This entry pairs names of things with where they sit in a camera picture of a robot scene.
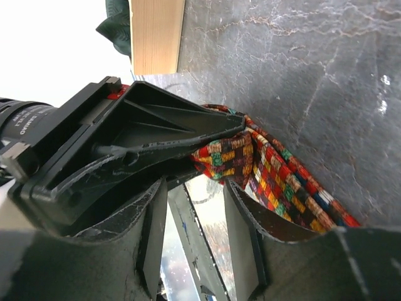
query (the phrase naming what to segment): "marble wall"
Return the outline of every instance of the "marble wall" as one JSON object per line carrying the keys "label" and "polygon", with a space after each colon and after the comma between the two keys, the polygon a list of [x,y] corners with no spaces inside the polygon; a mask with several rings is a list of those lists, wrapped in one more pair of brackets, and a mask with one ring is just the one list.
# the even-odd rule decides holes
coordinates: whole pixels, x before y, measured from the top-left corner
{"label": "marble wall", "polygon": [[364,225],[401,225],[401,0],[187,0],[179,73],[246,112]]}

